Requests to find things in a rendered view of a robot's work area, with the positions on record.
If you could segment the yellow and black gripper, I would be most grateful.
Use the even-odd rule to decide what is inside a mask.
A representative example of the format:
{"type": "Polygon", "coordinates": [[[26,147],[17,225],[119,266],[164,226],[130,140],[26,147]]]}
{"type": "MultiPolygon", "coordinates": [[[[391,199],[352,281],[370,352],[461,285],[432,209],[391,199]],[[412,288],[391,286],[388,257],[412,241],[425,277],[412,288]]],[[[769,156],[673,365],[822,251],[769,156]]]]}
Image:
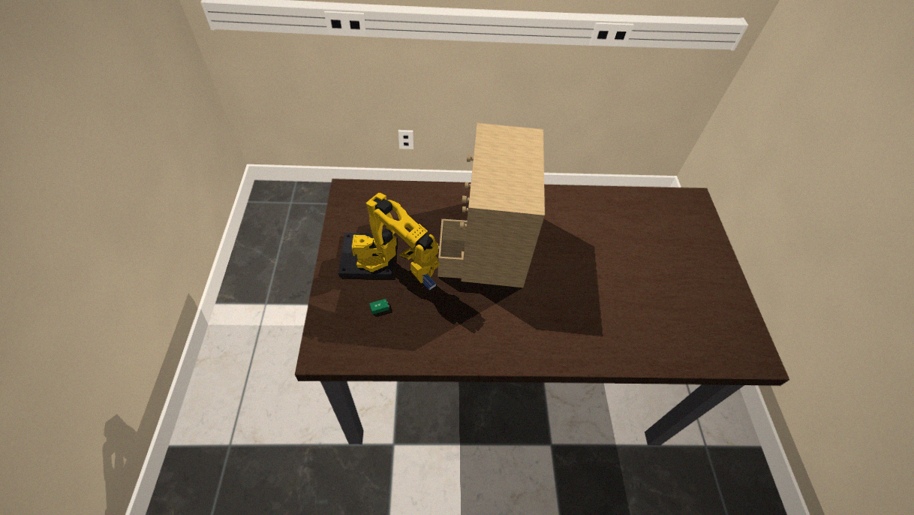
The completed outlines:
{"type": "Polygon", "coordinates": [[[431,277],[434,273],[434,270],[439,267],[440,264],[439,261],[437,261],[436,256],[434,256],[433,259],[426,261],[426,263],[416,259],[415,248],[411,247],[403,251],[402,254],[400,254],[400,257],[408,260],[413,259],[413,261],[410,263],[410,269],[411,272],[415,275],[416,279],[418,279],[419,283],[423,283],[423,275],[427,275],[428,273],[429,277],[431,277]]]}

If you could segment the wooden chest of drawers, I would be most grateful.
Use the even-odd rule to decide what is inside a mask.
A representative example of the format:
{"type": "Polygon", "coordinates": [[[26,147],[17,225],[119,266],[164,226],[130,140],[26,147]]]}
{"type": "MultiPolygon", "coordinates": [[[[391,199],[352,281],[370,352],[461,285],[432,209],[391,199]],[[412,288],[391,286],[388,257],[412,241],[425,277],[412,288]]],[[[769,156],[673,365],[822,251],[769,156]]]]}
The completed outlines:
{"type": "Polygon", "coordinates": [[[523,288],[544,216],[543,130],[477,123],[461,282],[523,288]]]}

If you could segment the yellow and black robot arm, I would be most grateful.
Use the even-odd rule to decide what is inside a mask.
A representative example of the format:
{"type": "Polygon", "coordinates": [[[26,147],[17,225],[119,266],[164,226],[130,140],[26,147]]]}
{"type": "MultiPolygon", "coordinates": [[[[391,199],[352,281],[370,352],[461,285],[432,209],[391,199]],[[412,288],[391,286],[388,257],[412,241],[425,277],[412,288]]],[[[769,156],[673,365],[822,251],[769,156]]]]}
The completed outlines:
{"type": "Polygon", "coordinates": [[[394,233],[411,247],[415,246],[415,258],[423,261],[429,261],[437,254],[437,243],[435,238],[421,224],[416,224],[413,218],[408,216],[405,209],[401,208],[399,203],[392,200],[386,200],[386,195],[378,193],[371,200],[366,202],[368,208],[371,232],[374,238],[366,235],[355,235],[355,254],[357,255],[357,268],[364,268],[369,272],[374,272],[380,268],[387,267],[387,261],[395,256],[394,233]],[[395,211],[399,221],[392,219],[389,211],[395,211]],[[386,225],[383,229],[383,225],[386,225]],[[408,232],[405,228],[411,230],[408,232]],[[376,254],[378,256],[372,256],[376,254]]]}

